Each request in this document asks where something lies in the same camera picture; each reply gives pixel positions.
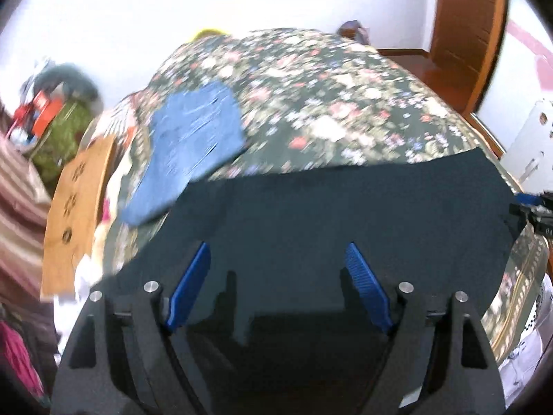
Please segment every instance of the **yellow object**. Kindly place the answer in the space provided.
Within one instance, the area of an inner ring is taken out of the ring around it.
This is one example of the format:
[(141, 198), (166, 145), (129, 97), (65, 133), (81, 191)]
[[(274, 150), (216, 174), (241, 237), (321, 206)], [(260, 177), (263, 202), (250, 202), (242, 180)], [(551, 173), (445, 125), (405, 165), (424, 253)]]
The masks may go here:
[(208, 36), (228, 36), (228, 33), (225, 33), (224, 31), (218, 30), (216, 28), (204, 28), (203, 30), (198, 31), (190, 40), (190, 42), (195, 42), (196, 40), (200, 40), (201, 38)]

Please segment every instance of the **floor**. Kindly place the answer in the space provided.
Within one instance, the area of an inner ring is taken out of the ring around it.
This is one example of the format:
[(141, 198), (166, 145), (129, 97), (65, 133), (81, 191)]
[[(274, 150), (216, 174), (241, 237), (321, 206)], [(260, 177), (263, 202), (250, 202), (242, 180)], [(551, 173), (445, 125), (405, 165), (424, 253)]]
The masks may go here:
[(436, 92), (449, 106), (462, 113), (476, 82), (476, 74), (454, 66), (440, 67), (429, 58), (418, 55), (388, 56)]

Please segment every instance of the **brown bag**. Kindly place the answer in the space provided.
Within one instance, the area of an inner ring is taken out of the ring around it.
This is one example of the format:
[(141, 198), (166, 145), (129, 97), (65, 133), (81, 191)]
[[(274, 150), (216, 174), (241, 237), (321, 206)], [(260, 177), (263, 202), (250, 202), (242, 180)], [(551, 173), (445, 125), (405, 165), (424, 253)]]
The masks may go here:
[(109, 136), (64, 167), (46, 224), (41, 298), (75, 294), (75, 269), (90, 256), (113, 155), (114, 136)]

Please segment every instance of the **green cloth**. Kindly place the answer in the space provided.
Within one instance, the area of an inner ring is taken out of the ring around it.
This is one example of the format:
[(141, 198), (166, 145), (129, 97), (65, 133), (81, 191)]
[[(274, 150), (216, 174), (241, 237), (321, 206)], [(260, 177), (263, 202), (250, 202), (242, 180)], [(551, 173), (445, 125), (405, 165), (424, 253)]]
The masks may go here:
[(54, 195), (63, 167), (76, 156), (91, 120), (92, 114), (82, 103), (67, 101), (37, 146), (27, 153), (50, 195)]

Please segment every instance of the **wooden baseboard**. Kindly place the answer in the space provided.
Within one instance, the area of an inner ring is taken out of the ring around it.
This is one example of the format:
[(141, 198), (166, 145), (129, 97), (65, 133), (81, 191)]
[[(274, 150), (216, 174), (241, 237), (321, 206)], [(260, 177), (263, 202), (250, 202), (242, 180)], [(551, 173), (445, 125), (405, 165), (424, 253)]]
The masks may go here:
[(428, 57), (429, 53), (421, 48), (381, 48), (378, 52), (382, 56), (424, 56)]
[(505, 150), (503, 147), (499, 144), (497, 139), (493, 136), (493, 134), (486, 128), (486, 126), (476, 117), (474, 112), (471, 112), (469, 115), (464, 116), (465, 120), (468, 121), (468, 123), (476, 129), (480, 134), (482, 134), (482, 137), (488, 142), (488, 145), (490, 146), (491, 150), (495, 153), (498, 159), (501, 159), (501, 156), (505, 154)]

